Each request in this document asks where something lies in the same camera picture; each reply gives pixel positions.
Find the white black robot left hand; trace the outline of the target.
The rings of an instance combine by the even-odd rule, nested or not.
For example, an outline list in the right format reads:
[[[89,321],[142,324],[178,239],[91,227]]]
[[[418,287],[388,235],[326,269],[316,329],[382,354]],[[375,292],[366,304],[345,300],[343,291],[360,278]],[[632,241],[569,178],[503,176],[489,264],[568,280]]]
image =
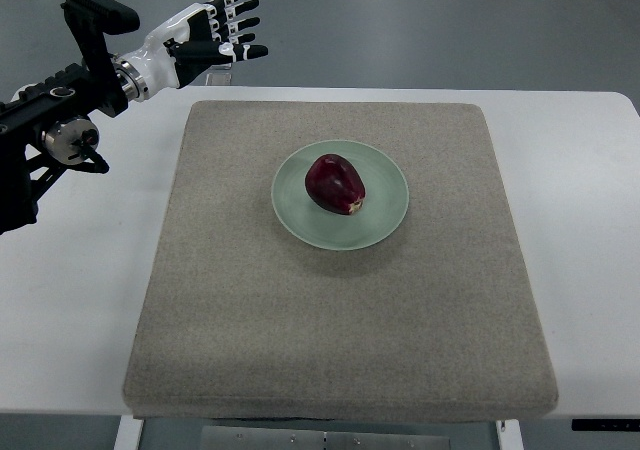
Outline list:
[[[250,32],[260,23],[250,14],[258,6],[259,0],[193,3],[152,30],[139,49],[117,60],[135,99],[184,88],[212,66],[267,56],[268,48]]]

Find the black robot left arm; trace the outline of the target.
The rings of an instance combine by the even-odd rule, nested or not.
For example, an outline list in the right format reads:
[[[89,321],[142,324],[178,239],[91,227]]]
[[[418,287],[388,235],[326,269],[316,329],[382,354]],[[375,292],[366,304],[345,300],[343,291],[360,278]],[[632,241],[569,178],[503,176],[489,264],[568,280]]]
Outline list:
[[[35,223],[39,199],[66,171],[107,173],[90,113],[115,117],[148,93],[139,73],[118,62],[105,42],[139,28],[135,10],[115,0],[65,0],[61,7],[83,60],[1,106],[3,232]]]

